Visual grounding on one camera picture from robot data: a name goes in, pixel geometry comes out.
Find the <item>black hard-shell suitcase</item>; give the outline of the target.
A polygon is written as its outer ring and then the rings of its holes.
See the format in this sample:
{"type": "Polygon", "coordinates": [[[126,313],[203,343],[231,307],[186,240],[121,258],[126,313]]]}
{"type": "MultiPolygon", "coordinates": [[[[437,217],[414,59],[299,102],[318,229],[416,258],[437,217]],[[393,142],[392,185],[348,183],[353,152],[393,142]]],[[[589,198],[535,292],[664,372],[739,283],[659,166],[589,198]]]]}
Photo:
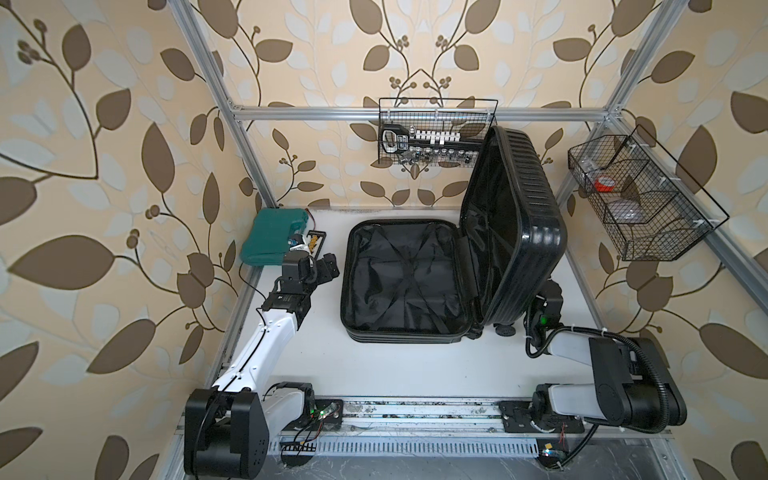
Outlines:
{"type": "Polygon", "coordinates": [[[340,319],[361,343],[450,344],[528,310],[567,231],[529,136],[492,127],[457,223],[375,219],[350,231],[340,319]]]}

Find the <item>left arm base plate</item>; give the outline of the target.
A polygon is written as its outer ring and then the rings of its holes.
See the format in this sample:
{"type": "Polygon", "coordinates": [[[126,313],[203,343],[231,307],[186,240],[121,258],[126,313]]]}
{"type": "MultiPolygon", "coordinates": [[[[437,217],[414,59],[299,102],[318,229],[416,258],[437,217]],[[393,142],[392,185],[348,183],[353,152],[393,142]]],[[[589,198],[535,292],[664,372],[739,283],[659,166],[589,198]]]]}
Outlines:
{"type": "Polygon", "coordinates": [[[297,396],[279,400],[268,399],[263,410],[269,433],[298,432],[303,428],[317,429],[323,424],[324,431],[339,431],[343,423],[345,403],[342,399],[319,399],[312,407],[305,407],[297,396]]]}

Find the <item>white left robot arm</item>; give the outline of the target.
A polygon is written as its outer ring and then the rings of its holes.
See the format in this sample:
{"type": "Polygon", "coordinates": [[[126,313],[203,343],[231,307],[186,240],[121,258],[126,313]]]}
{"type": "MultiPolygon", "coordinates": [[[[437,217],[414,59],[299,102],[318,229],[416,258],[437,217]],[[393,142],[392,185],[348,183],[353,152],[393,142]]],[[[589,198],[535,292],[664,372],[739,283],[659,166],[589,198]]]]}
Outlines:
{"type": "Polygon", "coordinates": [[[184,411],[184,471],[200,478],[254,479],[283,430],[321,430],[340,421],[340,400],[317,401],[307,382],[269,379],[311,308],[311,295],[340,274],[335,255],[290,250],[273,290],[256,309],[260,324],[226,371],[196,389],[184,411]]]}

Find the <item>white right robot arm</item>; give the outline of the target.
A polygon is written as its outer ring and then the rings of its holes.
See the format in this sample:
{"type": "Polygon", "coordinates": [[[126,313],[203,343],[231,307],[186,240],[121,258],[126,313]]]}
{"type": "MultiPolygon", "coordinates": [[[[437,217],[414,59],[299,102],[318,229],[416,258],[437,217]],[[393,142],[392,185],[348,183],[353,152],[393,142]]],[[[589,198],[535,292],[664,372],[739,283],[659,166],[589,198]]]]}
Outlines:
{"type": "Polygon", "coordinates": [[[554,415],[645,434],[683,425],[688,410],[653,341],[561,322],[562,289],[549,279],[526,315],[526,354],[571,360],[591,368],[587,384],[540,384],[529,407],[536,424],[554,415]]]}

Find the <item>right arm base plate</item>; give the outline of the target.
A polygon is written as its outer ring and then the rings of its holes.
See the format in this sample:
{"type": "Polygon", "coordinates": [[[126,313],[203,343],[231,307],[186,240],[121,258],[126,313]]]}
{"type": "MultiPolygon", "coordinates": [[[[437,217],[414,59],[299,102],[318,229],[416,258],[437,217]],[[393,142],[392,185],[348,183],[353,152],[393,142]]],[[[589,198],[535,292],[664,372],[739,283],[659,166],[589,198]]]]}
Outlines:
{"type": "Polygon", "coordinates": [[[535,411],[530,400],[506,400],[497,403],[506,433],[581,434],[583,422],[575,416],[550,411],[535,411]]]}

